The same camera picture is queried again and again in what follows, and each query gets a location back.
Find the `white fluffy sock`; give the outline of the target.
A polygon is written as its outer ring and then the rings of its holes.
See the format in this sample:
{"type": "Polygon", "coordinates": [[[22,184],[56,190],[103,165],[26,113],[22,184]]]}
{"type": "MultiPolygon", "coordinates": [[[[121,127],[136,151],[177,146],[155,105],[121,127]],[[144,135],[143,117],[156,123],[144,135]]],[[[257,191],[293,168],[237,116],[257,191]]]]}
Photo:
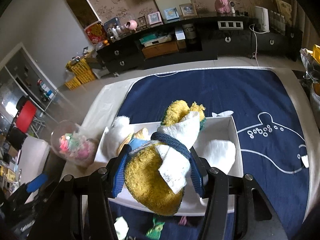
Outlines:
{"type": "Polygon", "coordinates": [[[210,167],[215,167],[228,174],[235,163],[235,144],[229,140],[211,140],[205,146],[202,157],[210,167]]]}

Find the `green knitted headband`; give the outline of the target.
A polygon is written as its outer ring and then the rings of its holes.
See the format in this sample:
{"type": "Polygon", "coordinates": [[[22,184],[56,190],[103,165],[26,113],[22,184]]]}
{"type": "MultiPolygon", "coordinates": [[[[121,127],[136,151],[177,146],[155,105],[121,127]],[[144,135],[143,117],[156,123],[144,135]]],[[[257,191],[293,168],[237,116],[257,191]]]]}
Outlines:
{"type": "Polygon", "coordinates": [[[156,216],[153,217],[152,222],[153,222],[153,226],[147,231],[145,236],[148,239],[159,240],[161,237],[161,232],[163,230],[165,222],[159,220],[159,218],[156,216]]]}

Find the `white plush bear denim overalls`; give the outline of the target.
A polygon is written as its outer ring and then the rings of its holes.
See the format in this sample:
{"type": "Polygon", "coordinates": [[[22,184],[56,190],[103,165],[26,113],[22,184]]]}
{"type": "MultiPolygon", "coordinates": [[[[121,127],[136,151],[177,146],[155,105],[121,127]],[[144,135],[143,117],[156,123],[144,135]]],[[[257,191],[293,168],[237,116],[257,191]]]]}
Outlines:
{"type": "Polygon", "coordinates": [[[116,117],[110,129],[105,133],[102,152],[105,157],[111,159],[121,152],[125,144],[128,144],[132,138],[147,140],[149,131],[146,127],[135,132],[130,125],[130,119],[127,116],[116,117]]]}

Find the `glass dome with pink rose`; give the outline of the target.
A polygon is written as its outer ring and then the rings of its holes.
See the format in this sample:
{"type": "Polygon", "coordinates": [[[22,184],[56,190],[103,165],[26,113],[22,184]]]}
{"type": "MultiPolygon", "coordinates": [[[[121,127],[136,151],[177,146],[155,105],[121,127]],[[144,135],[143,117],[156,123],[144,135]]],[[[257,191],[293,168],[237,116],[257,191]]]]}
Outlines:
{"type": "Polygon", "coordinates": [[[94,162],[98,149],[97,139],[90,138],[85,129],[69,120],[57,124],[51,133],[50,144],[59,157],[84,168],[94,162]]]}

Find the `navy blue printed cloth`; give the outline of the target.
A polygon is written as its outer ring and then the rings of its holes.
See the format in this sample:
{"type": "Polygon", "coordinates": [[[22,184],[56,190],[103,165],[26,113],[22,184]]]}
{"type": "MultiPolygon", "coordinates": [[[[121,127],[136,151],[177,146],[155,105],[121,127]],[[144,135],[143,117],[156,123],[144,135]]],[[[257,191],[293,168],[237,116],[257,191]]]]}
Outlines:
{"type": "Polygon", "coordinates": [[[206,116],[233,112],[244,172],[257,180],[292,239],[305,215],[309,171],[302,162],[305,135],[279,77],[270,70],[241,68],[152,75],[126,88],[119,106],[103,107],[103,117],[156,122],[175,100],[204,105],[206,116]]]}

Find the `red chair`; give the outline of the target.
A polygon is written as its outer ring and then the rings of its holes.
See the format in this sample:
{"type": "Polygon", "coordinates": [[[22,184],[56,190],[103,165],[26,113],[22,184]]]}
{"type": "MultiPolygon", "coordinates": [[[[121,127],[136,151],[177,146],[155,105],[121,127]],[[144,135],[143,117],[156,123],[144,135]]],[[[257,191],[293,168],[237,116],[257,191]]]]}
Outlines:
{"type": "Polygon", "coordinates": [[[30,127],[33,118],[36,115],[36,106],[29,100],[23,105],[17,119],[16,127],[23,133],[27,133],[28,128],[30,127]]]}

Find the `yellow plastic crates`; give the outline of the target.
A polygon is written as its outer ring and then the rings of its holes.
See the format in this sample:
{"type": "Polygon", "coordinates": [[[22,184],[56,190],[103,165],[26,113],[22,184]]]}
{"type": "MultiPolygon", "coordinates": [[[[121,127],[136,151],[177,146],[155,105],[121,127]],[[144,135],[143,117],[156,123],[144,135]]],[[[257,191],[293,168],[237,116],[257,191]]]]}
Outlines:
{"type": "Polygon", "coordinates": [[[66,69],[72,74],[72,77],[65,82],[65,85],[69,90],[74,90],[81,85],[97,79],[84,58],[79,59],[76,63],[69,61],[66,64],[66,69]]]}

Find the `wooden storage box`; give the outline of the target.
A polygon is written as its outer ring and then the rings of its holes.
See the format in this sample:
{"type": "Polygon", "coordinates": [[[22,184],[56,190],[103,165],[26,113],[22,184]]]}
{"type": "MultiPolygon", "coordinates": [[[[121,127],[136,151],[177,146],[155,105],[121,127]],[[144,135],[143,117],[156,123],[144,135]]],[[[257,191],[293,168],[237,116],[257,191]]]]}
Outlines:
{"type": "Polygon", "coordinates": [[[178,52],[178,46],[175,41],[160,43],[142,49],[142,53],[146,59],[176,52],[178,52]]]}

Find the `black tv cabinet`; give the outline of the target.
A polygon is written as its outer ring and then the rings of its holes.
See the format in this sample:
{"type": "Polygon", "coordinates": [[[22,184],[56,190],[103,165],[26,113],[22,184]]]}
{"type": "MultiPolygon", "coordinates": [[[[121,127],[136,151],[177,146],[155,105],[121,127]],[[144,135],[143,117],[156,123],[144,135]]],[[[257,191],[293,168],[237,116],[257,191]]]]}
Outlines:
{"type": "Polygon", "coordinates": [[[98,49],[97,54],[112,74],[133,68],[216,60],[220,56],[253,59],[258,54],[266,54],[296,61],[302,39],[302,31],[288,25],[281,33],[275,30],[263,33],[255,18],[210,13],[144,29],[98,49]],[[170,41],[177,43],[178,52],[144,57],[143,48],[170,41]]]}

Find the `red festive box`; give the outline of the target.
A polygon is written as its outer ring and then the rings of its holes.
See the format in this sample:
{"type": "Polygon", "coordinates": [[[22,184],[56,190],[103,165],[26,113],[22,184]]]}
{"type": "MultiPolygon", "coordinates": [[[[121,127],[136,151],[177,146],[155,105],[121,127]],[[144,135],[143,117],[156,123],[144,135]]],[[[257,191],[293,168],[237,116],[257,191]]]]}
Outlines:
{"type": "Polygon", "coordinates": [[[84,29],[85,34],[93,45],[106,40],[106,31],[100,21],[94,22],[84,29]]]}

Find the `pink round speaker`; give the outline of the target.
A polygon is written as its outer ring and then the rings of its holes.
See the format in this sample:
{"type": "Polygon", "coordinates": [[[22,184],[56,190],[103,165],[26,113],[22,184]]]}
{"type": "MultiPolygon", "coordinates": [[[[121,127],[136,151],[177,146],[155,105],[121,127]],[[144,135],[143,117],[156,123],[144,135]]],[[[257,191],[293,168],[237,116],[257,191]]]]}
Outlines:
{"type": "Polygon", "coordinates": [[[135,32],[137,27],[138,27],[138,24],[135,20],[129,20],[125,23],[125,28],[127,29],[127,31],[135,32]]]}

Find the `white air purifier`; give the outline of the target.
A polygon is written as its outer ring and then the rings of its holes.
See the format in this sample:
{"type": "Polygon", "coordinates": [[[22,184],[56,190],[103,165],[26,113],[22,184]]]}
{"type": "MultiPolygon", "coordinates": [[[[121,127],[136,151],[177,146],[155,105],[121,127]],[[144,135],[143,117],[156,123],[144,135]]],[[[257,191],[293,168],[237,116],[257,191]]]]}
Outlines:
{"type": "Polygon", "coordinates": [[[268,10],[260,6],[255,6],[254,9],[255,9],[255,18],[258,20],[258,29],[264,33],[268,33],[270,31],[268,10]]]}

